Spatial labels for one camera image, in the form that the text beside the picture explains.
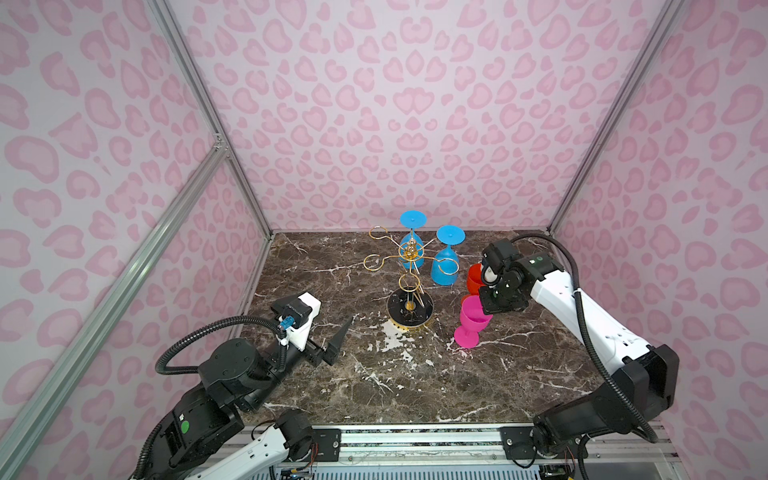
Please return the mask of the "aluminium frame strut diagonal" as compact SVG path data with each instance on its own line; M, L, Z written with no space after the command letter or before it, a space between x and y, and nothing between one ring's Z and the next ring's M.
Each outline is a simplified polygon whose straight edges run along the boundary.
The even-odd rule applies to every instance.
M53 363L1 442L1 477L17 478L61 409L90 368L108 336L128 310L151 271L187 219L209 182L228 159L215 145L159 218L121 275Z

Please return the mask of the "aluminium mounting rail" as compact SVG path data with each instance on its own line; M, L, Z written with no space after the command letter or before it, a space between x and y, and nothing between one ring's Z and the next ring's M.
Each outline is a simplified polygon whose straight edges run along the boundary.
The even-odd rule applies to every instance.
M584 460L532 448L528 423L319 425L313 461L249 467L245 479L685 479L659 424L647 443L634 435L592 439Z

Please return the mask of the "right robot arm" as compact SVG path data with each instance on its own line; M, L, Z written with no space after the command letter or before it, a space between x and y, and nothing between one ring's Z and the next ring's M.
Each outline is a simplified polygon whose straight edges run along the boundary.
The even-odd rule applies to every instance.
M501 239L484 248L479 289L484 313L541 305L581 343L602 379L593 392L535 416L531 451L554 458L570 450L582 465L588 442L598 437L636 435L657 443L651 422L674 403L678 354L634 334L593 300L582 288L575 257L562 243L543 235L561 256L547 251L525 256L517 247L525 238Z

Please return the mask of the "blue wine glass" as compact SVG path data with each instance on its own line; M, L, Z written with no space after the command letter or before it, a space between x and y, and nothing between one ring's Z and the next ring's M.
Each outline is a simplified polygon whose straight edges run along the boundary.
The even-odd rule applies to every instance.
M418 210L409 210L400 216L400 223L408 229L401 239L398 255L406 270L417 270L424 263L424 242L416 232L427 223L427 216Z
M444 225L437 230L436 238L444 248L434 255L431 278L437 285L452 286L460 271L459 259L454 247L464 242L466 234L458 226Z

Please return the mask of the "blue wine glass rear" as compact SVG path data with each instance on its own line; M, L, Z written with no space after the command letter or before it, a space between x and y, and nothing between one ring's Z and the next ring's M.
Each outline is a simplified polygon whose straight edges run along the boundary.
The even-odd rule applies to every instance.
M406 270L417 270L424 263L424 242L416 232L427 223L427 216L418 210L409 210L400 216L400 223L408 229L401 239L398 255Z

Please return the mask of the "blue wine glass front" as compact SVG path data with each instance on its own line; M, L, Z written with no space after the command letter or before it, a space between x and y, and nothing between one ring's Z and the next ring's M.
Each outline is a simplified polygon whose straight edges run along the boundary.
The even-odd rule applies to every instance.
M431 278L437 285L452 286L460 271L459 259L454 247L464 242L466 234L458 226L444 225L437 230L436 238L444 248L434 255Z

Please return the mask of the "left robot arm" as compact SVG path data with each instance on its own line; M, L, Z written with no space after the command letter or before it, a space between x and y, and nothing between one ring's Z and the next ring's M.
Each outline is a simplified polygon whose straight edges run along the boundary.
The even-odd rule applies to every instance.
M289 339L298 317L229 317L197 329L169 347L157 360L155 371L164 376L197 375L200 383L186 392L176 409L150 432L131 477L158 479L167 473L180 477L241 431L244 424L240 413L254 411L263 404L298 362L334 364L352 322L345 322L327 347L307 341L300 348ZM200 365L170 364L193 343L237 325L265 328L275 337L276 352L265 357L250 341L235 338L219 345Z

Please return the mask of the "magenta wine glass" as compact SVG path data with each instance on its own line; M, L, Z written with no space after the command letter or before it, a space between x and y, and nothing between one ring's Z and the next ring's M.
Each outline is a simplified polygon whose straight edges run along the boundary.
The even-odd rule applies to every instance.
M454 332L455 342L462 348L475 348L479 333L491 322L493 316L484 312L480 296L469 295L463 299L459 314L460 324Z

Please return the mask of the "red wine glass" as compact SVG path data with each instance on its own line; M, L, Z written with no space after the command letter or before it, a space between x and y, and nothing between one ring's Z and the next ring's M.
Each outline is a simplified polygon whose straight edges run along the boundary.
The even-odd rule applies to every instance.
M478 295L479 289L485 285L482 275L482 264L473 264L467 273L467 290L470 295Z

